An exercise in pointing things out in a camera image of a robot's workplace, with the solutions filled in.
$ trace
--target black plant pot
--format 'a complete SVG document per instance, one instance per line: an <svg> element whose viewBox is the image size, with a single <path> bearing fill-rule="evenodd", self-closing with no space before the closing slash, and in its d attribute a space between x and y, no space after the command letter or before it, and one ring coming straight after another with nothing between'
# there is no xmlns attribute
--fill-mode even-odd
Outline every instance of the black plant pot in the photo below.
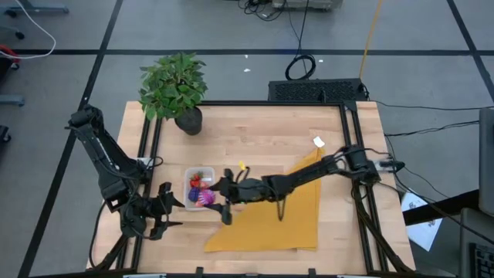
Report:
<svg viewBox="0 0 494 278"><path fill-rule="evenodd" d="M175 123L186 134L197 135L202 129L202 112L197 107L188 109L180 117L175 118Z"/></svg>

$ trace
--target plastic bin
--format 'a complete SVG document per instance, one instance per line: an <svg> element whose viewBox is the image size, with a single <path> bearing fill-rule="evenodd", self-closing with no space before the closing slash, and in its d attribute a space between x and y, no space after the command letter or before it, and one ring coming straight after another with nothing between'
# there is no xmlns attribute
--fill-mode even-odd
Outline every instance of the plastic bin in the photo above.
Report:
<svg viewBox="0 0 494 278"><path fill-rule="evenodd" d="M191 177L193 174L197 172L202 172L202 181L207 182L209 185L213 185L215 183L215 169L211 167L192 167L185 171L184 176L184 205L185 209L192 212L198 212L203 210L208 210L208 208L198 208L195 206L194 202L188 199L188 193L191 190Z"/></svg>

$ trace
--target wooden tabletop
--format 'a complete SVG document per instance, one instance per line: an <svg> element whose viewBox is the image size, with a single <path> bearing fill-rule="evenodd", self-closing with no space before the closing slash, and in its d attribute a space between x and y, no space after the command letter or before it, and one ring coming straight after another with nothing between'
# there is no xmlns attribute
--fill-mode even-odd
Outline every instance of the wooden tabletop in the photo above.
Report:
<svg viewBox="0 0 494 278"><path fill-rule="evenodd" d="M377 151L387 151L376 103L357 103L364 144ZM157 155L164 165L154 170L151 196L158 185L172 183L172 191L183 199L184 172L189 167L211 166L218 179L224 168L238 168L244 161L251 166L251 177L282 174L314 148L313 138L320 136L327 154L344 146L337 107L230 107L201 106L202 132L186 135L174 121L164 121ZM350 113L347 114L355 142ZM118 144L130 157L137 156L144 115L138 102L128 102L123 116ZM150 134L154 130L151 124ZM147 156L151 149L147 142ZM367 152L369 158L379 158ZM392 175L381 175L383 183L394 186ZM278 250L264 252L204 253L207 239L221 227L217 212L187 212L174 208L170 219L184 225L169 228L162 240L144 240L140 273L193 273L203 266L205 273L291 273L306 274L315 268L318 274L364 274L357 214L350 197L351 182L332 175L322 178L319 238L317 251ZM414 269L401 206L396 192L374 186L381 230L393 250ZM103 211L93 256L97 262L111 249L121 232L118 213ZM375 241L369 233L374 268L379 270ZM134 241L130 243L126 266L130 265Z"/></svg>

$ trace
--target yellow cable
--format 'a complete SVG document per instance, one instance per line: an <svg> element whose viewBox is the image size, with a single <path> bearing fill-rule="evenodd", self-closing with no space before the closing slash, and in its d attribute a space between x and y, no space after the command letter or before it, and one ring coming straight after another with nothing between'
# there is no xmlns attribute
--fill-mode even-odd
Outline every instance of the yellow cable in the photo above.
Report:
<svg viewBox="0 0 494 278"><path fill-rule="evenodd" d="M374 13L374 19L372 20L372 25L370 26L369 35L367 36L367 41L365 42L365 50L364 57L362 57L362 63L360 64L360 73L358 77L362 80L362 75L364 74L364 66L365 59L367 58L367 50L369 49L369 45L371 44L372 35L374 34L374 27L376 27L377 18L379 17L379 11L381 10L381 5L383 4L383 0L379 0L377 3L377 9Z"/></svg>

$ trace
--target yellow object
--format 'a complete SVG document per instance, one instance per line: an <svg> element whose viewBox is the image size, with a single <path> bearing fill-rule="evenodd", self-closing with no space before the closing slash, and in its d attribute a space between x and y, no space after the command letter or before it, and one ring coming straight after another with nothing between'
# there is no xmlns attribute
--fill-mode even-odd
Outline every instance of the yellow object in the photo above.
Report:
<svg viewBox="0 0 494 278"><path fill-rule="evenodd" d="M245 171L244 161L239 161L239 166L240 166L240 169L242 169L242 171Z"/></svg>
<svg viewBox="0 0 494 278"><path fill-rule="evenodd" d="M324 149L307 155L290 172L321 159ZM320 179L299 186L286 197L285 215L278 220L275 202L248 204L233 216L231 225L222 226L206 243L205 252L262 251L317 247Z"/></svg>
<svg viewBox="0 0 494 278"><path fill-rule="evenodd" d="M376 27L377 18L379 17L379 11L381 10L381 5L383 4L383 0L379 0L377 3L376 12L374 13L374 19L372 19L372 25L370 26L369 35L367 35L367 41L365 42L365 50L364 56L362 57L362 62L360 63L360 73L358 78L362 80L362 76L364 75L364 66L365 59L367 58L367 51L369 50L369 45L371 44L372 35L374 34L374 28Z"/></svg>

